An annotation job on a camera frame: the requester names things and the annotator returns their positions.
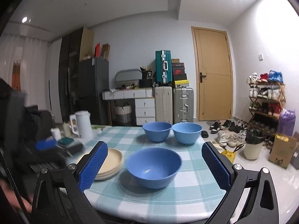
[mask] stack of plates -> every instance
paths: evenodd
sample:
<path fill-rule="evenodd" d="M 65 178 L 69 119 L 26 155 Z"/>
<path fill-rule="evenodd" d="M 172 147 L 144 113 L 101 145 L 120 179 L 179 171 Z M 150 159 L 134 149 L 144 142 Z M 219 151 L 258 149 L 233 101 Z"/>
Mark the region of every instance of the stack of plates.
<path fill-rule="evenodd" d="M 116 149 L 108 148 L 108 155 L 100 168 L 95 180 L 104 180 L 117 174 L 124 164 L 122 153 Z"/>

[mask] light blue checkered tablecloth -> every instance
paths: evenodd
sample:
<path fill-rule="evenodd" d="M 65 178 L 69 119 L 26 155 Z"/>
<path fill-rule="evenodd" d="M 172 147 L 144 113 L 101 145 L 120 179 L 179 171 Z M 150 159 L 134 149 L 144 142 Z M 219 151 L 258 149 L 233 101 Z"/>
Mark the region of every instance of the light blue checkered tablecloth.
<path fill-rule="evenodd" d="M 111 127 L 87 142 L 85 151 L 89 152 L 98 141 L 120 150 L 125 164 L 113 178 L 95 181 L 84 191 L 96 210 L 143 223 L 186 223 L 208 218 L 225 194 L 202 158 L 201 146 L 205 141 L 201 137 L 187 146 L 178 143 L 171 130 L 165 142 L 153 143 L 141 127 Z M 164 189 L 139 186 L 126 170 L 126 159 L 148 147 L 171 149 L 182 158 L 179 172 Z M 68 159 L 68 163 L 77 162 L 79 155 Z"/>

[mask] blue bowl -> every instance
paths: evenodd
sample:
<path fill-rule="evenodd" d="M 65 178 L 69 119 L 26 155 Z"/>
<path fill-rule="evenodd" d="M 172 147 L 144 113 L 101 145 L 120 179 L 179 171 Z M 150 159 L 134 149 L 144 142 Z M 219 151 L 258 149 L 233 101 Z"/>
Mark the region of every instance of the blue bowl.
<path fill-rule="evenodd" d="M 147 137 L 154 142 L 163 142 L 167 139 L 171 124 L 168 122 L 151 122 L 142 126 Z"/>
<path fill-rule="evenodd" d="M 194 144 L 202 131 L 202 126 L 196 123 L 183 122 L 172 126 L 173 133 L 178 142 Z"/>
<path fill-rule="evenodd" d="M 132 154 L 127 160 L 127 169 L 141 186 L 159 189 L 169 185 L 181 164 L 176 152 L 154 147 Z"/>

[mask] gray refrigerator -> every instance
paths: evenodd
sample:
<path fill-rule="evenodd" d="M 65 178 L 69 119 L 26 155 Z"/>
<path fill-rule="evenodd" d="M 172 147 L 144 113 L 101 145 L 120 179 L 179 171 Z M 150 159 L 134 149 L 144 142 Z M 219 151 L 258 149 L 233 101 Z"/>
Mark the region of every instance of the gray refrigerator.
<path fill-rule="evenodd" d="M 102 92 L 109 90 L 109 62 L 99 57 L 79 62 L 78 89 L 80 110 L 90 112 L 91 124 L 108 125 Z"/>

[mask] white drawer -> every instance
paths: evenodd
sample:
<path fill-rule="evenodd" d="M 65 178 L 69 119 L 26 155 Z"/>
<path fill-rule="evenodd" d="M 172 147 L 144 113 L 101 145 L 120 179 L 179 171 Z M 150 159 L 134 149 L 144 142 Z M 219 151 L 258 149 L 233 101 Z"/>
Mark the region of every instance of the white drawer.
<path fill-rule="evenodd" d="M 113 100 L 113 99 L 123 99 L 124 98 L 124 92 L 123 91 L 107 91 L 104 92 L 104 97 L 105 100 Z"/>
<path fill-rule="evenodd" d="M 124 90 L 124 96 L 125 96 L 125 99 L 145 98 L 146 91 L 145 91 L 145 89 Z"/>
<path fill-rule="evenodd" d="M 136 118 L 136 125 L 145 125 L 148 122 L 155 122 L 155 117 L 137 117 Z"/>
<path fill-rule="evenodd" d="M 147 98 L 152 98 L 152 89 L 146 89 Z"/>
<path fill-rule="evenodd" d="M 154 108 L 155 99 L 135 99 L 135 108 Z"/>
<path fill-rule="evenodd" d="M 136 108 L 136 117 L 156 117 L 155 108 Z"/>

